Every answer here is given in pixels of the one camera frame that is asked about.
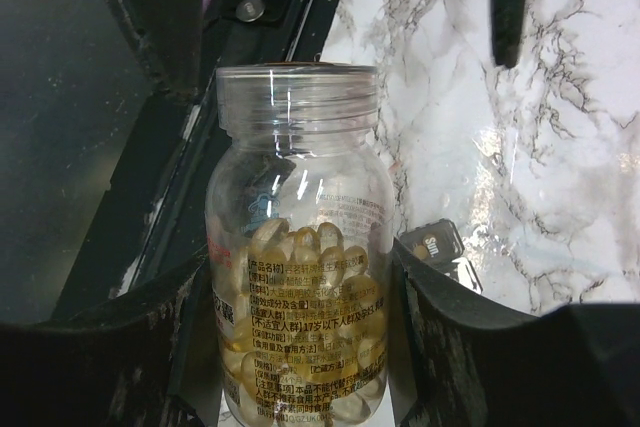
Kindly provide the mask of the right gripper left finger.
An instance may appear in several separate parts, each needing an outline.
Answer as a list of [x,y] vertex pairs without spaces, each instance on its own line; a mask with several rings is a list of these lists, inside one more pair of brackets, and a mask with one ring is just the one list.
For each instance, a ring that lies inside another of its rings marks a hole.
[[4,426],[200,426],[171,388],[199,250],[179,267],[68,320],[1,326]]

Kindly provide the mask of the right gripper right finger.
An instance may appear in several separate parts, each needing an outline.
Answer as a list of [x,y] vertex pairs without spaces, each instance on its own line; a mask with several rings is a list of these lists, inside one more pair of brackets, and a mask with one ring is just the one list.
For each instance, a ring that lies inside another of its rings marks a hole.
[[540,317],[393,249],[393,403],[400,426],[635,426],[639,307],[568,304]]

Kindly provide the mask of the clear jar of yellow pills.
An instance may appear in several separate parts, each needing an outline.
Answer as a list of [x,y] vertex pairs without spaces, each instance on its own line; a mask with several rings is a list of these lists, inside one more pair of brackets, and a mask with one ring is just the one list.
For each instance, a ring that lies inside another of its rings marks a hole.
[[244,426],[359,426],[387,381],[394,194],[369,66],[221,68],[231,144],[205,223],[227,405]]

